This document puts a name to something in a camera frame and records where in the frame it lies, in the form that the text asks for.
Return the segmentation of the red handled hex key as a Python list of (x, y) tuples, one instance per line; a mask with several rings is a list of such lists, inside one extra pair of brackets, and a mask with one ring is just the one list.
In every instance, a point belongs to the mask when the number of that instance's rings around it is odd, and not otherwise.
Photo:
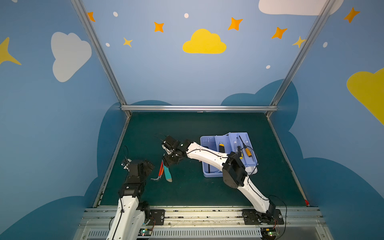
[(151, 179), (152, 181), (159, 181), (163, 175), (163, 172), (164, 172), (164, 161), (161, 162), (161, 165), (160, 165), (160, 169), (159, 169), (159, 173), (158, 173), (158, 177), (155, 178), (155, 179)]

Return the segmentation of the teal utility knife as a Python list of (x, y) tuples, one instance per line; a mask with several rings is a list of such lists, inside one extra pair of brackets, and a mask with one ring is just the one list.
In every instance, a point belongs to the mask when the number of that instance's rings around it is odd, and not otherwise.
[(173, 181), (173, 179), (172, 179), (172, 175), (171, 175), (171, 173), (170, 173), (169, 168), (166, 167), (166, 166), (164, 166), (164, 174), (165, 174), (165, 178), (166, 178), (166, 180), (167, 180), (168, 182), (171, 183), (171, 182)]

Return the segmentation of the white blue tool box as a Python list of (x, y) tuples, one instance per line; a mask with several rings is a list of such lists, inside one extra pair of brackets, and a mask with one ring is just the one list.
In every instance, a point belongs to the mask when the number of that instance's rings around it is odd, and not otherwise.
[[(239, 139), (239, 135), (242, 136), (242, 139), (247, 139), (249, 141), (249, 148), (253, 154), (251, 158), (247, 156), (243, 145)], [(246, 167), (246, 171), (249, 175), (254, 175), (258, 172), (258, 160), (257, 156), (252, 149), (252, 144), (249, 138), (248, 133), (228, 133), (222, 136), (202, 136), (200, 137), (200, 145), (208, 148), (210, 150), (219, 152), (219, 143), (223, 143), (225, 146), (225, 154), (230, 154), (231, 152), (238, 153), (238, 146), (242, 147), (243, 159), (241, 160), (244, 166)]]

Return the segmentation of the orange handled screwdriver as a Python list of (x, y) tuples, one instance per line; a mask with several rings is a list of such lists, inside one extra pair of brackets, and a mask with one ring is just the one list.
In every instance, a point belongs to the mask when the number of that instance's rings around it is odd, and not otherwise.
[(253, 156), (253, 154), (252, 154), (252, 152), (251, 152), (251, 150), (249, 148), (249, 141), (247, 139), (243, 140), (241, 135), (239, 135), (239, 139), (240, 139), (240, 141), (241, 141), (241, 143), (243, 145), (245, 153), (247, 154), (247, 156), (249, 158), (251, 158)]

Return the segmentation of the yellow black small screwdriver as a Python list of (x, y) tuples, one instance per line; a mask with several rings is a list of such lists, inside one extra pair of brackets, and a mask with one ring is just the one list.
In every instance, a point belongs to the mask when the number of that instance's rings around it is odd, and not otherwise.
[(241, 147), (241, 146), (238, 146), (237, 149), (238, 149), (238, 156), (239, 156), (239, 158), (242, 160), (242, 159), (243, 159), (242, 147)]

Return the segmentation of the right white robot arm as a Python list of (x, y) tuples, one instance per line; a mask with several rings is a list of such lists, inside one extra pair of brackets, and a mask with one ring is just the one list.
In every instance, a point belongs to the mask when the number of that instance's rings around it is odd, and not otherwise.
[(256, 220), (259, 223), (268, 224), (273, 221), (276, 206), (253, 184), (237, 153), (216, 152), (188, 140), (181, 143), (171, 136), (163, 140), (162, 148), (166, 151), (162, 158), (164, 166), (170, 167), (179, 164), (183, 158), (189, 158), (217, 168), (223, 173), (224, 183), (239, 190), (250, 201), (257, 212)]

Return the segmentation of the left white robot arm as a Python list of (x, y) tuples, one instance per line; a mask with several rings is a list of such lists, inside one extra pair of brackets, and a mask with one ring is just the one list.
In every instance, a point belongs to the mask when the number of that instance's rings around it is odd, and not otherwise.
[(118, 208), (108, 240), (135, 240), (143, 223), (150, 220), (150, 206), (140, 198), (155, 166), (148, 160), (125, 160), (122, 165), (128, 175), (118, 192)]

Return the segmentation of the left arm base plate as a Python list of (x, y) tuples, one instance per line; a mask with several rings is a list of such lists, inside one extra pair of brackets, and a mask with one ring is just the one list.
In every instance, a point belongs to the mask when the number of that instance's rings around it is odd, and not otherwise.
[(165, 210), (164, 209), (152, 209), (150, 214), (146, 217), (143, 225), (144, 226), (163, 226), (165, 221)]

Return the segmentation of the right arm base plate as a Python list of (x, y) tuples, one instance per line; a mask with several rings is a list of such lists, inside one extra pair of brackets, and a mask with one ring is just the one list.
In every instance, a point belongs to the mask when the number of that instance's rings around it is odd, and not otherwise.
[(273, 214), (259, 213), (254, 209), (243, 209), (242, 217), (245, 225), (284, 225), (284, 216), (279, 209), (273, 211)]

